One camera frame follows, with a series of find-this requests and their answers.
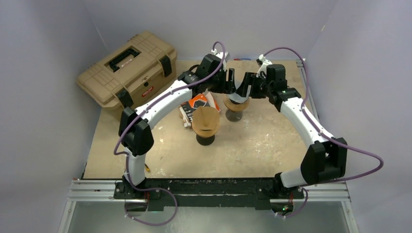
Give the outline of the white paper coffee filter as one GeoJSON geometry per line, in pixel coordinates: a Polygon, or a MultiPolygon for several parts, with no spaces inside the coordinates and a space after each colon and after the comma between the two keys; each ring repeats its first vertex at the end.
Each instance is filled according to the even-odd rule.
{"type": "Polygon", "coordinates": [[[250,88],[237,88],[232,94],[228,94],[227,97],[235,104],[242,104],[249,100],[250,88]]]}

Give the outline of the wooden ring dripper holder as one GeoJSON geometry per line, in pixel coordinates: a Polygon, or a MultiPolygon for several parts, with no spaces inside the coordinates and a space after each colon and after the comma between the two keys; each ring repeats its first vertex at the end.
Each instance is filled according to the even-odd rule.
{"type": "Polygon", "coordinates": [[[233,103],[229,97],[225,97],[223,100],[225,106],[228,108],[228,110],[233,111],[233,112],[241,112],[244,111],[250,103],[250,99],[243,103],[233,103]]]}

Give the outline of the brown paper coffee filter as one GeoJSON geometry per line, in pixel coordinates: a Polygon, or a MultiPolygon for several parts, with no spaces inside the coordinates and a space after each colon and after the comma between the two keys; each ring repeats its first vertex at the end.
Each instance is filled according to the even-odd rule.
{"type": "Polygon", "coordinates": [[[216,128],[219,122],[219,111],[210,106],[197,108],[192,115],[193,129],[211,131],[216,128]]]}

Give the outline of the wooden dripper stand black base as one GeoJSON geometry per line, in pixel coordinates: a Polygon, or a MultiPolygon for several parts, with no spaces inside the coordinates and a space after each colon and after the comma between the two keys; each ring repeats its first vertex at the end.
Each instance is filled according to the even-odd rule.
{"type": "Polygon", "coordinates": [[[215,140],[215,134],[220,128],[220,123],[218,123],[214,129],[202,130],[195,124],[192,124],[192,129],[196,133],[196,140],[202,146],[209,146],[215,140]]]}

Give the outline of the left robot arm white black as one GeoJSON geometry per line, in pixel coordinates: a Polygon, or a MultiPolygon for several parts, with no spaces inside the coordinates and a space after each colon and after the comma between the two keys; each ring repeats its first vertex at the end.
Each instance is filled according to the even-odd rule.
{"type": "Polygon", "coordinates": [[[181,73],[177,80],[159,96],[136,109],[127,107],[120,118],[119,140],[115,155],[123,154],[126,166],[123,174],[128,182],[126,193],[134,199],[143,196],[145,185],[144,165],[148,151],[154,145],[152,129],[172,110],[205,91],[232,94],[235,91],[234,70],[227,69],[229,52],[213,50],[200,64],[181,73]]]}

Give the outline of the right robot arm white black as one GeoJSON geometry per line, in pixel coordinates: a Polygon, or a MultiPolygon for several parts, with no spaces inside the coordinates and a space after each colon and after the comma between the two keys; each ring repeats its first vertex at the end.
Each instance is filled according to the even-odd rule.
{"type": "Polygon", "coordinates": [[[328,182],[345,174],[347,142],[335,138],[305,110],[297,89],[288,86],[283,65],[267,65],[266,71],[247,72],[236,93],[252,99],[268,98],[269,102],[295,127],[307,147],[298,168],[275,175],[273,192],[283,198],[293,187],[328,182]]]}

